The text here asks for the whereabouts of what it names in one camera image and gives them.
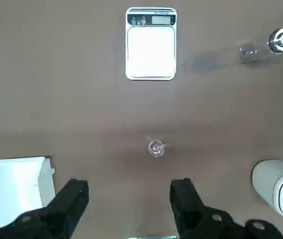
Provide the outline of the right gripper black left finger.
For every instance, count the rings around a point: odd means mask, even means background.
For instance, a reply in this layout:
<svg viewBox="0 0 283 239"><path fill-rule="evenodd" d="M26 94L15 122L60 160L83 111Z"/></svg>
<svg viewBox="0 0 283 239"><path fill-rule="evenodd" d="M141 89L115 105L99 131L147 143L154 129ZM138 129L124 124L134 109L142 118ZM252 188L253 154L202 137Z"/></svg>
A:
<svg viewBox="0 0 283 239"><path fill-rule="evenodd" d="M70 179L46 207L1 227L0 239L69 239L88 203L88 181Z"/></svg>

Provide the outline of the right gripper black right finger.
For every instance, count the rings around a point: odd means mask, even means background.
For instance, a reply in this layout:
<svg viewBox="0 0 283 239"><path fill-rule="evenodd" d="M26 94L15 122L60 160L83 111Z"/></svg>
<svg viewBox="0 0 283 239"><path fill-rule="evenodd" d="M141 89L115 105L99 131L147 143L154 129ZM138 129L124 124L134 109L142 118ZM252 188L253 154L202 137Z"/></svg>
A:
<svg viewBox="0 0 283 239"><path fill-rule="evenodd" d="M189 178L172 180L170 205L180 239L283 239L267 221L250 219L242 226L227 212L205 206Z"/></svg>

